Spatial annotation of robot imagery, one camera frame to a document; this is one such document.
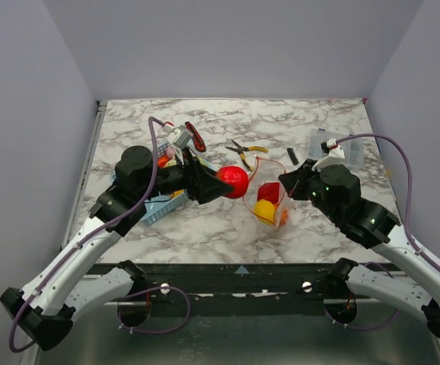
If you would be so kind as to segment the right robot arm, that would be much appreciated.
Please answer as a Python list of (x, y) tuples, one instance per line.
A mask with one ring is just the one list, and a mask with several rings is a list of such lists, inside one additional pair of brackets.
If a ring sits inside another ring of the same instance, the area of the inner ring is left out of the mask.
[(313, 165), (306, 160), (279, 176), (289, 196), (309, 201), (346, 238), (385, 257), (414, 281), (408, 284), (339, 259), (322, 279), (322, 288), (337, 298), (355, 294), (388, 303), (423, 321), (440, 339), (440, 258), (407, 235), (397, 216), (363, 198), (359, 178), (345, 166), (315, 171)]

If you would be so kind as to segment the orange carrot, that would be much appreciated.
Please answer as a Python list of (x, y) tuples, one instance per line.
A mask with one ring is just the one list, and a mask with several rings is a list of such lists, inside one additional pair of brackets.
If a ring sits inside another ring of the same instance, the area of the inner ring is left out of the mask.
[(171, 159), (167, 155), (163, 155), (158, 160), (158, 167), (163, 168)]

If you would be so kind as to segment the red bell pepper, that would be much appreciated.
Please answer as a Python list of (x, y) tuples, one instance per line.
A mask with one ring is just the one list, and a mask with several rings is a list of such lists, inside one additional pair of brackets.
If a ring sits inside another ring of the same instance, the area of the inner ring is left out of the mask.
[(273, 204), (277, 204), (279, 202), (279, 192), (279, 182), (266, 182), (257, 190), (257, 201), (266, 200)]

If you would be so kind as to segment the yellow handled pliers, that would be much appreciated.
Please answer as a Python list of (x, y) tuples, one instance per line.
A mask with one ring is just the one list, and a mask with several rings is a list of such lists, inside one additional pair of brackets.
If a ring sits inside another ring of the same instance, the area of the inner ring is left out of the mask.
[(242, 164), (248, 171), (253, 171), (253, 167), (247, 162), (245, 153), (246, 152), (261, 152), (261, 153), (268, 153), (269, 150), (264, 147), (260, 146), (243, 146), (241, 144), (238, 144), (234, 139), (231, 140), (231, 143), (234, 144), (234, 147), (232, 146), (226, 146), (225, 148), (235, 152), (241, 159)]

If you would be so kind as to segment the yellow orange fruit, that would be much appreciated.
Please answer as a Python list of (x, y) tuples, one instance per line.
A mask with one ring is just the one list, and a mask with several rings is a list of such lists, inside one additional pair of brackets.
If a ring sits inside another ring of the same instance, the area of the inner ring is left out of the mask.
[(277, 204), (261, 199), (254, 206), (254, 214), (259, 222), (274, 226), (276, 224), (277, 208)]

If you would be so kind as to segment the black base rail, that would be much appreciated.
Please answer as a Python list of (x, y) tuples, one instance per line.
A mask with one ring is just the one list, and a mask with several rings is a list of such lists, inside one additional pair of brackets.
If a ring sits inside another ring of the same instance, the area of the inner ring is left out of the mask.
[(342, 282), (347, 269), (328, 264), (141, 264), (132, 296), (114, 300), (126, 321), (146, 316), (322, 316), (335, 304), (356, 313)]

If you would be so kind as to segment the clear plastic parts box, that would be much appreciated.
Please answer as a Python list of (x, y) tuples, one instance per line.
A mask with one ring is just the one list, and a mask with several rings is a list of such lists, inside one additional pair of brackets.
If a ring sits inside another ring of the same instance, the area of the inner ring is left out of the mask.
[[(310, 132), (310, 141), (308, 146), (308, 158), (312, 160), (319, 160), (322, 157), (326, 157), (327, 153), (324, 153), (321, 144), (331, 138), (339, 139), (346, 137), (346, 135), (330, 132), (326, 129), (312, 129)], [(364, 142), (361, 138), (352, 139), (350, 141), (344, 141), (341, 144), (345, 160), (343, 164), (348, 168), (359, 170), (364, 164)]]

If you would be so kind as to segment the clear zip bag orange zipper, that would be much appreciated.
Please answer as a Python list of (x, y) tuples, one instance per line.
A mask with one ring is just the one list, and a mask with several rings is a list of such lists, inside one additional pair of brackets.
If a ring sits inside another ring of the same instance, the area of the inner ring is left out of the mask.
[(286, 172), (282, 163), (256, 157), (249, 176), (249, 185), (242, 201), (254, 220), (266, 230), (279, 229), (288, 222), (288, 193), (279, 181), (279, 176)]

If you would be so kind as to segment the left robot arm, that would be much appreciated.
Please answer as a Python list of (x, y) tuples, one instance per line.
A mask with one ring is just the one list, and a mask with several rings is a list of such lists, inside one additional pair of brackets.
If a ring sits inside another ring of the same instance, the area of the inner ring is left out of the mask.
[(191, 153), (186, 157), (184, 164), (161, 169), (156, 150), (127, 148), (115, 166), (115, 180), (72, 240), (33, 280), (1, 295), (3, 307), (14, 320), (11, 331), (22, 329), (32, 344), (48, 351), (67, 336), (84, 312), (121, 297), (139, 299), (147, 287), (145, 273), (130, 261), (119, 263), (89, 285), (80, 281), (146, 214), (146, 200), (185, 190), (202, 205), (233, 191), (197, 157)]

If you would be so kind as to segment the red apple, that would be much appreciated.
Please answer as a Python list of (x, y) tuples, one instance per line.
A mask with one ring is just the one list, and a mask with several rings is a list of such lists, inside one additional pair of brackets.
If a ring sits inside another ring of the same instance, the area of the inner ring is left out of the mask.
[(225, 195), (226, 198), (237, 199), (246, 194), (249, 176), (242, 168), (237, 166), (221, 167), (217, 171), (216, 177), (233, 188), (232, 192)]

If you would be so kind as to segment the aluminium frame rail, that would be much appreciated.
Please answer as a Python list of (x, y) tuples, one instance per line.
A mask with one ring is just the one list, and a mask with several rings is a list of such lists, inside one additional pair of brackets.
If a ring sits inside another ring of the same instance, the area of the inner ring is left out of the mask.
[(75, 197), (73, 199), (72, 210), (69, 215), (68, 222), (65, 226), (65, 233), (63, 236), (62, 243), (59, 247), (59, 251), (61, 252), (65, 246), (68, 244), (69, 240), (72, 238), (72, 229), (74, 227), (75, 221), (79, 214), (79, 209), (84, 199), (84, 191), (86, 185), (88, 183), (89, 174), (91, 171), (91, 165), (93, 162), (94, 154), (97, 148), (97, 143), (100, 136), (100, 131), (103, 125), (104, 116), (107, 110), (107, 100), (98, 100), (97, 101), (97, 112), (94, 119), (94, 124), (91, 133), (91, 140), (88, 144), (87, 152), (84, 158), (84, 163), (81, 169), (81, 175), (78, 180), (78, 188), (75, 193)]

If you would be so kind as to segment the purple onion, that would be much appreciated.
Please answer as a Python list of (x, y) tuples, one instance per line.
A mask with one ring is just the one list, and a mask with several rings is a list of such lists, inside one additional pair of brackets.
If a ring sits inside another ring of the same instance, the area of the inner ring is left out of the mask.
[(175, 151), (171, 146), (168, 146), (166, 149), (166, 155), (168, 157), (174, 157), (175, 156)]

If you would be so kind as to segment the red black utility knife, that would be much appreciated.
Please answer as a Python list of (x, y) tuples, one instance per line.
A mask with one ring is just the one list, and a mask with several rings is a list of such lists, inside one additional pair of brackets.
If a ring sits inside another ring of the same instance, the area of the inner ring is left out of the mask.
[(206, 152), (206, 144), (203, 141), (200, 133), (198, 133), (197, 129), (191, 122), (185, 122), (185, 127), (190, 132), (193, 140), (194, 148), (201, 153)]

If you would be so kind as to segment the blue plastic basket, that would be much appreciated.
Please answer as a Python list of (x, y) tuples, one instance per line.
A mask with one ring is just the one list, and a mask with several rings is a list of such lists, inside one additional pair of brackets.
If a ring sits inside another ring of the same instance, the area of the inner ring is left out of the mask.
[[(166, 149), (170, 146), (166, 140), (158, 144), (158, 159), (166, 155)], [(176, 160), (171, 160), (164, 166), (169, 167), (176, 164)], [(151, 226), (160, 219), (170, 214), (173, 210), (189, 201), (186, 190), (178, 190), (170, 195), (158, 195), (145, 201), (146, 214), (141, 218), (144, 225)]]

